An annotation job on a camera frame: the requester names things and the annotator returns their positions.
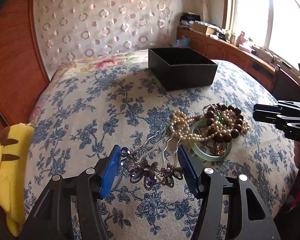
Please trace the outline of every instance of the open black box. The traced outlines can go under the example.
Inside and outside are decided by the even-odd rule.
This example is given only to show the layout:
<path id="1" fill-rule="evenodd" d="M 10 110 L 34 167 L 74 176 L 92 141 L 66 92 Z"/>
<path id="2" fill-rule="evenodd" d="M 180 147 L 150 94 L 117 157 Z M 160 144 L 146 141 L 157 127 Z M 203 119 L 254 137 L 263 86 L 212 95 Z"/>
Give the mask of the open black box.
<path id="1" fill-rule="evenodd" d="M 148 67 L 167 91 L 209 86 L 218 65 L 189 48 L 148 50 Z"/>

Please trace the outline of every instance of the green bangle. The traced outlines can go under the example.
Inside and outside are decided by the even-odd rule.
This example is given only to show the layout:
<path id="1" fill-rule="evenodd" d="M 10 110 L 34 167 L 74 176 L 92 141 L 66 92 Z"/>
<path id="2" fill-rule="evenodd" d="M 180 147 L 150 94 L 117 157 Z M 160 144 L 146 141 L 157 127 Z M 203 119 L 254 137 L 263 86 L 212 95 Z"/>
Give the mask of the green bangle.
<path id="1" fill-rule="evenodd" d="M 198 122 L 195 122 L 190 128 L 190 133 L 193 133 L 194 129 L 198 128 L 199 126 L 206 127 L 205 120 L 200 120 Z M 231 151 L 231 146 L 232 146 L 232 143 L 229 142 L 229 143 L 227 143 L 227 149 L 226 149 L 225 154 L 223 154 L 221 156 L 212 156 L 212 155 L 206 154 L 203 151 L 201 151 L 199 149 L 199 147 L 195 144 L 194 141 L 191 140 L 191 141 L 189 141 L 189 143 L 190 143 L 190 146 L 191 146 L 192 150 L 194 151 L 194 153 L 197 154 L 201 159 L 204 159 L 208 162 L 222 161 L 223 159 L 225 159 L 229 155 L 229 153 Z"/>

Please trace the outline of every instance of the yellow plush toy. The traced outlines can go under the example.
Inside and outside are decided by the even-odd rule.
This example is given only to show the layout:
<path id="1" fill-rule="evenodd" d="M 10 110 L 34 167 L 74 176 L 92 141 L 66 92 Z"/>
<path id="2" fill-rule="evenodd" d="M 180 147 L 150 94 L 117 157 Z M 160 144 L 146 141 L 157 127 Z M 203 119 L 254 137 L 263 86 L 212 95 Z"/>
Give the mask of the yellow plush toy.
<path id="1" fill-rule="evenodd" d="M 0 206 L 7 225 L 18 236 L 25 223 L 23 206 L 26 161 L 34 128 L 17 124 L 4 128 L 0 138 Z"/>

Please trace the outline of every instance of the flower-shaped hairpin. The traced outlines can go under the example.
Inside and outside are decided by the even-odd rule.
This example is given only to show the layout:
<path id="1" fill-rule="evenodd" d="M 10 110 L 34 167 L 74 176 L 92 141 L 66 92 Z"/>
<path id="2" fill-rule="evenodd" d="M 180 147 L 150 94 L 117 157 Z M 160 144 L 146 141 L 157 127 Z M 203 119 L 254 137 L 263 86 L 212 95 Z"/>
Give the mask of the flower-shaped hairpin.
<path id="1" fill-rule="evenodd" d="M 169 140 L 167 140 L 167 145 L 165 149 L 161 152 L 162 168 L 160 170 L 159 163 L 153 162 L 151 165 L 149 165 L 146 156 L 156 149 L 157 145 L 162 141 L 162 139 L 157 141 L 150 151 L 142 154 L 139 158 L 137 157 L 137 150 L 145 146 L 148 143 L 148 141 L 155 136 L 157 132 L 159 132 L 159 130 L 156 131 L 153 136 L 149 137 L 144 144 L 142 144 L 136 149 L 130 149 L 127 147 L 123 147 L 121 149 L 121 157 L 125 157 L 125 159 L 123 159 L 120 164 L 129 171 L 130 182 L 138 183 L 142 178 L 144 178 L 143 185 L 146 190 L 150 190 L 153 186 L 157 184 L 168 187 L 174 187 L 173 177 L 175 177 L 178 180 L 183 179 L 182 169 L 180 167 L 176 167 L 176 154 L 178 150 L 178 143 L 181 141 L 180 138 L 176 144 L 176 150 L 173 154 L 174 165 L 168 163 L 167 167 L 165 167 L 165 157 L 163 153 L 168 148 L 168 143 L 173 138 L 174 134 L 172 134 Z"/>

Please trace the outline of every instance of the blue floral pattern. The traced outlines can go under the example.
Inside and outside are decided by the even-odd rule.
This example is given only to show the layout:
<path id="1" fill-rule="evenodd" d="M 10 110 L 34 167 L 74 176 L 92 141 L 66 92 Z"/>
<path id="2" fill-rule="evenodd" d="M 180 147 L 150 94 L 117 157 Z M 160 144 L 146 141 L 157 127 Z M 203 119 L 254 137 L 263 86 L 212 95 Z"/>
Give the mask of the blue floral pattern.
<path id="1" fill-rule="evenodd" d="M 163 142 L 148 156 L 151 162 L 161 164 L 171 112 L 199 114 L 203 106 L 222 102 L 239 107 L 251 128 L 246 136 L 233 141 L 231 153 L 223 162 L 202 162 L 223 175 L 246 174 L 274 217 L 297 169 L 293 142 L 274 126 L 252 118 L 254 104 L 276 103 L 269 92 L 237 66 L 217 60 L 218 70 L 211 86 L 167 92 L 147 68 L 146 50 L 117 57 L 122 59 L 120 64 L 109 68 L 69 67 L 41 96 L 43 103 L 34 123 L 26 168 L 26 214 L 53 175 L 66 178 L 80 174 L 107 157 L 114 144 L 136 148 L 160 130 L 139 154 L 150 150 L 163 136 Z M 171 141 L 164 152 L 167 162 L 173 161 L 175 143 Z M 203 144 L 201 148 L 211 147 Z M 175 181 L 172 189 L 157 185 L 146 191 L 142 183 L 131 184 L 128 172 L 120 167 L 111 192 L 99 206 L 110 239 L 188 239 L 201 204 L 184 180 Z M 228 205 L 224 197 L 218 239 L 225 237 Z M 72 214 L 74 236 L 80 240 L 75 197 Z"/>

